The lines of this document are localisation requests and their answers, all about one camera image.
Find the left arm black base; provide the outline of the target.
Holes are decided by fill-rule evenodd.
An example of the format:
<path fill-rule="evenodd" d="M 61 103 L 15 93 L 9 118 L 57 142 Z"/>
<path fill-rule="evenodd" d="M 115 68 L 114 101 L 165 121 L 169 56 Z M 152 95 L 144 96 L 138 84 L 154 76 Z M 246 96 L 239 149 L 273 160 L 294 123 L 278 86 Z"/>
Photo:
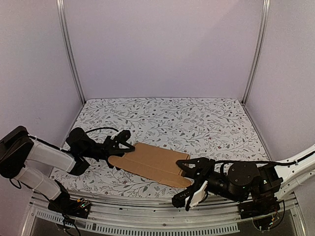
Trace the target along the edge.
<path fill-rule="evenodd" d="M 91 201 L 85 198 L 72 200 L 65 187 L 57 180 L 55 182 L 60 187 L 61 193 L 55 200 L 49 200 L 48 209 L 64 215 L 87 219 L 91 209 Z"/>

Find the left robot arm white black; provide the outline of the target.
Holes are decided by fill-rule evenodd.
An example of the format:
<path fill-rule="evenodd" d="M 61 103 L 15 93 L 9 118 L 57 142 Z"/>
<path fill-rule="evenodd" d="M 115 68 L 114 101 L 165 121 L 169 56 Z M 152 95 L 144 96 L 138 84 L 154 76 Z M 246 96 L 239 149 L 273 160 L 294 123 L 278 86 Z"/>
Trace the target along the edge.
<path fill-rule="evenodd" d="M 0 141 L 0 174 L 54 200 L 55 207 L 62 213 L 70 213 L 73 202 L 62 195 L 62 185 L 27 166 L 27 162 L 46 164 L 70 175 L 80 176 L 90 166 L 86 158 L 108 162 L 110 156 L 121 157 L 135 151 L 135 146 L 128 143 L 130 137 L 130 131 L 116 130 L 103 143 L 97 143 L 88 136 L 87 131 L 75 128 L 66 139 L 70 149 L 64 150 L 30 135 L 25 127 L 18 126 Z"/>

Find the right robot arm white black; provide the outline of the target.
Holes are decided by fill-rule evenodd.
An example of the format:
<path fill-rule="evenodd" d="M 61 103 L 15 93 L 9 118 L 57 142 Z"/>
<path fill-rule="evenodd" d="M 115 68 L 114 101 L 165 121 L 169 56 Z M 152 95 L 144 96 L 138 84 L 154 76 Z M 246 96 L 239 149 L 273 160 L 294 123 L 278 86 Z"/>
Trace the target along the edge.
<path fill-rule="evenodd" d="M 239 203 L 243 217 L 269 214 L 294 188 L 315 175 L 315 147 L 283 161 L 236 161 L 197 158 L 178 160 L 194 182 L 172 197 L 172 205 L 189 211 L 209 193 Z"/>

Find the brown cardboard box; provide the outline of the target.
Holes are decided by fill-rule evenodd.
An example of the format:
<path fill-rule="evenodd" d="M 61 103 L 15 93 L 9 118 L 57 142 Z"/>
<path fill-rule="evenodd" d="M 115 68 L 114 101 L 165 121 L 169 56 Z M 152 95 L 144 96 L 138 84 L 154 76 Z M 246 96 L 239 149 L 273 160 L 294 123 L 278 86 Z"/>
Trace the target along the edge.
<path fill-rule="evenodd" d="M 192 181 L 184 177 L 184 171 L 177 166 L 176 161 L 189 159 L 187 153 L 136 143 L 135 151 L 122 157 L 112 155 L 108 161 L 117 168 L 159 184 L 186 188 L 191 186 Z"/>

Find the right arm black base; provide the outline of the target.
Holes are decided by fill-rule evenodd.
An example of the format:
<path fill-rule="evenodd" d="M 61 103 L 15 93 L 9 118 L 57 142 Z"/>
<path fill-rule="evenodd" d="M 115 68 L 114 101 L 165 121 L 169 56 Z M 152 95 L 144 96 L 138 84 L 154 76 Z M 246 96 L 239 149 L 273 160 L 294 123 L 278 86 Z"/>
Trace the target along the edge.
<path fill-rule="evenodd" d="M 272 196 L 238 205 L 241 219 L 251 218 L 255 228 L 261 232 L 268 231 L 276 226 L 275 222 L 279 219 L 280 209 L 280 202 Z"/>

